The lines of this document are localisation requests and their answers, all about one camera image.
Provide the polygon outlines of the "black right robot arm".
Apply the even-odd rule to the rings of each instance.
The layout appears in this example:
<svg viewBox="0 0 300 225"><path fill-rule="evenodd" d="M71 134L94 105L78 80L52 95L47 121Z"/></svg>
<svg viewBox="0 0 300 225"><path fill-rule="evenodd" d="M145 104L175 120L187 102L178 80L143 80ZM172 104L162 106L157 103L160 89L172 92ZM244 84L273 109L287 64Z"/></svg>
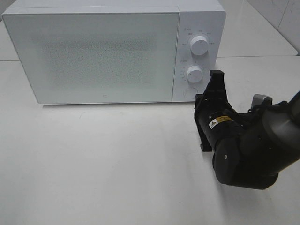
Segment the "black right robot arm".
<svg viewBox="0 0 300 225"><path fill-rule="evenodd" d="M229 186L266 189L300 158L300 96L278 104L255 94L246 113L228 102L224 73L210 71L195 97L194 119L201 149L212 152L217 180Z"/></svg>

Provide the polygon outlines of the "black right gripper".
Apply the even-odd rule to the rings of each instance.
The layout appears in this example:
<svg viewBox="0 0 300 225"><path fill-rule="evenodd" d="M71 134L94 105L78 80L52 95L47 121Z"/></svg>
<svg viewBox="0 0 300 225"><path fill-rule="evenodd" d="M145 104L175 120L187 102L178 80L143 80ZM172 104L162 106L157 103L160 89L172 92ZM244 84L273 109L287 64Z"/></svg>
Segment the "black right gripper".
<svg viewBox="0 0 300 225"><path fill-rule="evenodd" d="M244 133L228 103L224 72L210 70L210 80L204 94L195 97L194 119L203 152L216 151L218 143L226 138L236 138Z"/></svg>

